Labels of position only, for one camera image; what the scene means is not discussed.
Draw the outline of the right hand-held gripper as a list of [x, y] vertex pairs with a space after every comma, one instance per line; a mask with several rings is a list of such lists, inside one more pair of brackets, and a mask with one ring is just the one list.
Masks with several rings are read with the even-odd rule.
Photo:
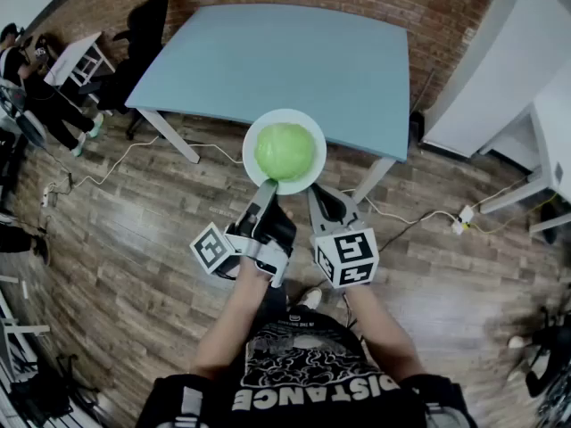
[[314, 259], [335, 289], [368, 284], [377, 271], [375, 233], [357, 214], [355, 201], [339, 190], [312, 184], [308, 190]]

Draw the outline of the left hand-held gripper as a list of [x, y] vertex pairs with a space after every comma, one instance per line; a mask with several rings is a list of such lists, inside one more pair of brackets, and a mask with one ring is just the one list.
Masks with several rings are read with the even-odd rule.
[[240, 259], [248, 257], [271, 287], [282, 285], [296, 226], [279, 206], [277, 189], [276, 180], [266, 179], [237, 221], [223, 230], [211, 223], [190, 243], [206, 274], [234, 280]]

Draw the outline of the green cabbage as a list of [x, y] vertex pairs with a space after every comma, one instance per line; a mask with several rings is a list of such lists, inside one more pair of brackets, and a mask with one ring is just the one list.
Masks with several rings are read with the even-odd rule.
[[314, 152], [315, 141], [306, 128], [294, 123], [276, 123], [258, 134], [254, 158], [269, 178], [293, 181], [311, 168]]

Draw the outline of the white round plate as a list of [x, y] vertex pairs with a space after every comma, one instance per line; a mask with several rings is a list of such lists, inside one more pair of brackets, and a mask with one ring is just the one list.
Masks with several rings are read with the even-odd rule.
[[242, 147], [244, 168], [249, 178], [256, 185], [261, 185], [261, 183], [266, 179], [271, 179], [261, 171], [257, 161], [254, 158], [254, 149], [256, 146], [257, 136], [264, 127], [276, 123], [299, 124], [311, 133], [315, 141], [314, 159], [311, 168], [302, 177], [299, 177], [293, 181], [276, 180], [278, 182], [278, 195], [296, 194], [308, 188], [310, 185], [316, 182], [320, 176], [327, 158], [326, 139], [316, 121], [301, 111], [293, 109], [278, 109], [263, 114], [249, 127], [244, 137]]

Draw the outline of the person's right forearm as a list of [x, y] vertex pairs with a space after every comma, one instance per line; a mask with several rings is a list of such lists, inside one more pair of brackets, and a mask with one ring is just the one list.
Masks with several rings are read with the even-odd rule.
[[410, 336], [369, 285], [350, 286], [345, 295], [369, 354], [385, 373], [399, 383], [426, 372]]

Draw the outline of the person's left forearm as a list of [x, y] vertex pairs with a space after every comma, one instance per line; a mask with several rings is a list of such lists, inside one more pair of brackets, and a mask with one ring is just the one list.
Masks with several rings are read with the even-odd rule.
[[240, 354], [269, 287], [269, 278], [248, 257], [239, 271], [224, 309], [200, 340], [190, 368], [193, 375], [214, 380]]

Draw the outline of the light blue table top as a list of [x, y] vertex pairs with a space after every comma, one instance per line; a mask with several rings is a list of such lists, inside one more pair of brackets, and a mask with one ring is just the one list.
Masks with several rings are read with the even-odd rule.
[[127, 106], [245, 124], [293, 109], [331, 143], [405, 161], [407, 33], [312, 7], [205, 6], [162, 48]]

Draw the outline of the person's white shoe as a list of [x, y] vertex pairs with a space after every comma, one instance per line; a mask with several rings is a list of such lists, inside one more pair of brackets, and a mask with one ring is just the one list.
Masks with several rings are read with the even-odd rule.
[[321, 289], [318, 287], [313, 287], [304, 293], [304, 295], [297, 302], [295, 307], [297, 309], [316, 310], [320, 305], [321, 299], [322, 299]]

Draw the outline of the black bin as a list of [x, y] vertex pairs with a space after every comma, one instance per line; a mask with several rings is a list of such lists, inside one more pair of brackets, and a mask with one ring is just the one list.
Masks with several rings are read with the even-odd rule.
[[413, 111], [409, 118], [409, 144], [418, 144], [425, 134], [425, 116], [420, 111]]

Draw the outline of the black printed t-shirt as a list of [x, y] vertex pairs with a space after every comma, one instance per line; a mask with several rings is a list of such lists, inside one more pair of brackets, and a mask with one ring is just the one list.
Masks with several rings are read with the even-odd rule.
[[458, 384], [397, 383], [333, 318], [289, 311], [258, 330], [218, 381], [156, 380], [136, 428], [477, 428]]

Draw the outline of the black office chair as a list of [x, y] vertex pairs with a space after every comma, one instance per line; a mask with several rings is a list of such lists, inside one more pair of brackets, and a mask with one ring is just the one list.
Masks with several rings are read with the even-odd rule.
[[99, 111], [128, 112], [125, 102], [162, 49], [168, 3], [169, 0], [146, 0], [129, 13], [127, 29], [113, 37], [113, 41], [128, 42], [128, 57], [113, 74], [99, 81]]

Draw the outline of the white desk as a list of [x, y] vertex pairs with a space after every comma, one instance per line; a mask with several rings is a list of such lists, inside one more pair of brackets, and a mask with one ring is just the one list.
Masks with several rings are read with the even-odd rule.
[[571, 204], [571, 85], [547, 86], [530, 107], [540, 154], [540, 171], [525, 185], [487, 200], [479, 212], [488, 214], [550, 189]]

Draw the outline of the small white table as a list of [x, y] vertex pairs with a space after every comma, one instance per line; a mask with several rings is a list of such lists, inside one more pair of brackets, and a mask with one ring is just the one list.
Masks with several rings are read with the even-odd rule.
[[80, 89], [91, 84], [96, 73], [114, 73], [115, 67], [98, 45], [102, 34], [99, 31], [67, 45], [44, 81], [61, 92], [68, 79]]

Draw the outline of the black stand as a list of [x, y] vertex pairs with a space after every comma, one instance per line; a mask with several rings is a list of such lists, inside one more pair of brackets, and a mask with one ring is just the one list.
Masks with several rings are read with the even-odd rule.
[[542, 400], [535, 428], [571, 428], [571, 309], [540, 312], [539, 330], [508, 340], [508, 349], [520, 357], [507, 380], [523, 377], [529, 396]]

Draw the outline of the white metal rack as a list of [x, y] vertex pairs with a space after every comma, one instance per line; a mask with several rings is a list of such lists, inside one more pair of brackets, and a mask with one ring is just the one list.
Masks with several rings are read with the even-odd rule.
[[18, 371], [16, 368], [16, 355], [12, 351], [11, 337], [13, 336], [20, 344], [24, 364], [34, 364], [37, 361], [37, 356], [26, 342], [24, 335], [41, 336], [49, 332], [50, 327], [48, 325], [20, 325], [19, 320], [12, 316], [12, 311], [0, 286], [0, 361], [11, 380], [16, 381], [27, 374], [27, 372]]

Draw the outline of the black bag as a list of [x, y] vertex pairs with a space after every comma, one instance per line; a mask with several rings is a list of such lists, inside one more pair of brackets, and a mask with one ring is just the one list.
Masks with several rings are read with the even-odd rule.
[[26, 422], [37, 428], [55, 428], [55, 422], [64, 428], [87, 428], [79, 421], [81, 411], [94, 421], [100, 391], [76, 378], [74, 365], [78, 360], [75, 354], [58, 355], [56, 368], [41, 360], [31, 377], [10, 384], [8, 398]]

